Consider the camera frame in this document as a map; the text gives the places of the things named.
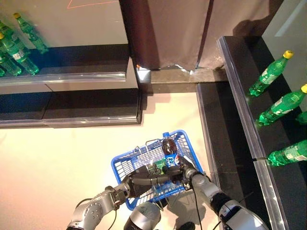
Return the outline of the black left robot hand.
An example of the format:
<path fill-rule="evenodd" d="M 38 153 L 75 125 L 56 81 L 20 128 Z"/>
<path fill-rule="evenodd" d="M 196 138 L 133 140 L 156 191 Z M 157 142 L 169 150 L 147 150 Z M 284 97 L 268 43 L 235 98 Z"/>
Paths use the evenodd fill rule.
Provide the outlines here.
<path fill-rule="evenodd" d="M 146 166 L 142 166 L 131 172 L 123 179 L 127 189 L 128 198 L 136 198 L 152 188 L 153 185 L 163 184 L 170 180 L 167 174 L 150 174 Z"/>

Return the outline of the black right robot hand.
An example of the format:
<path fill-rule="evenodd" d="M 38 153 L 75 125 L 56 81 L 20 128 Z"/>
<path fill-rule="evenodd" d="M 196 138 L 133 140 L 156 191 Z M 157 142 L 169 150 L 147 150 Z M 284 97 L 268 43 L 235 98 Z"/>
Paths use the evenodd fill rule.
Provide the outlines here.
<path fill-rule="evenodd" d="M 190 184 L 195 175 L 202 175 L 186 158 L 179 156 L 178 159 L 179 165 L 163 167 L 163 173 L 169 176 L 172 183 Z"/>

